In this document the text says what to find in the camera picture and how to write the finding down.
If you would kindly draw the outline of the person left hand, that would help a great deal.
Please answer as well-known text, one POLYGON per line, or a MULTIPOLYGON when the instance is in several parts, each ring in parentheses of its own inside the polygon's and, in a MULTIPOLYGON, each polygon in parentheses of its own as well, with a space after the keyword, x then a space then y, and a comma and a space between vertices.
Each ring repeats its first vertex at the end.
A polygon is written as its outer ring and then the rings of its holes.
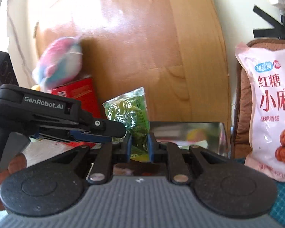
MULTIPOLYGON (((0 173, 0 185, 1 183, 9 177, 11 174, 24 169, 27 166, 27 160, 25 156, 21 153, 10 162, 8 169, 0 173)), ((0 200, 0 211, 4 210, 4 206, 0 200)))

